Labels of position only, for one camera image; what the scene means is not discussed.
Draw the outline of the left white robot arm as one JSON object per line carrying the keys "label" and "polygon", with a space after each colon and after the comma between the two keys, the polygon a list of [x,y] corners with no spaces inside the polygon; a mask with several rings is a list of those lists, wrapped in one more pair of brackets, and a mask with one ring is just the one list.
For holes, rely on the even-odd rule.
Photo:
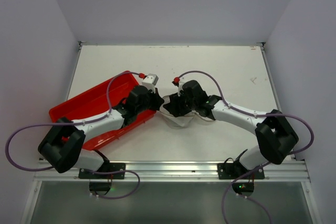
{"label": "left white robot arm", "polygon": [[139,114],[146,110],[158,111],[163,103],[157,89],[136,86],[126,98],[104,113],[81,120],[59,119],[38,146],[38,152],[59,173],[79,168],[97,178],[111,177],[116,170],[110,161],[98,150],[84,150],[84,143],[131,125]]}

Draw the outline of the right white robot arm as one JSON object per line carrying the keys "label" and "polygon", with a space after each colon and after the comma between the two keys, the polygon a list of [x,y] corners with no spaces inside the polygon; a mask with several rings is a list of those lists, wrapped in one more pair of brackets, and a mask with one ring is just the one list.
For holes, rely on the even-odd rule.
{"label": "right white robot arm", "polygon": [[257,146],[244,150],[232,163],[223,165],[231,177],[246,178],[254,168],[267,162],[281,164],[299,140],[280,111],[272,110],[265,118],[259,118],[254,111],[234,110],[221,97],[207,95],[196,80],[181,85],[163,107],[175,118],[195,112],[204,118],[233,124],[256,137]]}

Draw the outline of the white mesh laundry bag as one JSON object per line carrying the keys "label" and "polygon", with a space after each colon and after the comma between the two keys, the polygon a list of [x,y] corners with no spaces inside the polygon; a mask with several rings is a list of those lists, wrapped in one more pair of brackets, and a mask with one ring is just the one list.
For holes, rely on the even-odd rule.
{"label": "white mesh laundry bag", "polygon": [[164,105],[170,102],[169,96],[165,95],[163,97],[163,100],[164,100],[164,103],[161,105],[159,113],[163,116],[163,119],[165,120],[166,124],[173,129],[187,128],[190,125],[190,123],[196,118],[198,118],[199,120],[203,120],[207,123],[212,122],[211,120],[207,120],[201,117],[199,114],[195,112],[190,112],[187,115],[180,116],[180,117],[174,117],[168,112],[167,109],[163,107]]}

